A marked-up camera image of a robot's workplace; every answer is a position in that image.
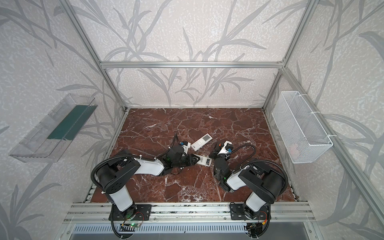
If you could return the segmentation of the white remote being unloaded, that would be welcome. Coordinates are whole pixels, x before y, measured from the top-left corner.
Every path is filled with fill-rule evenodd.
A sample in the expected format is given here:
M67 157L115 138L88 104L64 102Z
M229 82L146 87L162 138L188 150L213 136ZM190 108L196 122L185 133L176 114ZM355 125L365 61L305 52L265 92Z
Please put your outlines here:
M201 165L205 167L210 167L212 164L212 159L205 157L205 156L200 156L200 155L195 155L194 158L196 158L198 161L196 162L196 165Z

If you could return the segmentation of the white remote with display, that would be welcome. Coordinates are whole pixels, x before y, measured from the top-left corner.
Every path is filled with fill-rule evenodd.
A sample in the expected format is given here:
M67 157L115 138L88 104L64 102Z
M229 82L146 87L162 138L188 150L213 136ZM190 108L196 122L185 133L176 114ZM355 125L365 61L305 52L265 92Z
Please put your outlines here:
M202 148L205 144L207 144L208 142L210 142L213 138L209 135L209 134L205 134L204 136L202 136L199 140L197 140L196 142L194 142L191 147L192 149L196 152L198 151L200 148Z

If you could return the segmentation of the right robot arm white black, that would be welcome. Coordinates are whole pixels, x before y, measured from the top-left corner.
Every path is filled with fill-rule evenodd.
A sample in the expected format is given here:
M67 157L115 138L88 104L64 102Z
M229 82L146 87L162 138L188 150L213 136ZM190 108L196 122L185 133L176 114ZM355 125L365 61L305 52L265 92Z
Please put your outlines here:
M253 160L232 172L227 157L229 154L213 152L214 178L226 192L234 192L247 186L252 193L243 204L247 218L254 219L262 207L272 205L288 187L288 175L272 161Z

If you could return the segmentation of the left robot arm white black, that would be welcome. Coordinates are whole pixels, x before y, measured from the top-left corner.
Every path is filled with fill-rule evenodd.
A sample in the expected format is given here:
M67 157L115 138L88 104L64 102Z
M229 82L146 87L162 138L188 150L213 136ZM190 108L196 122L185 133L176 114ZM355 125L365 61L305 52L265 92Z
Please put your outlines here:
M126 187L134 175L165 176L174 168L194 166L200 160L201 157L197 155L187 154L181 145L173 146L153 159L124 150L97 164L91 171L91 180L107 196L113 207L125 212L135 205Z

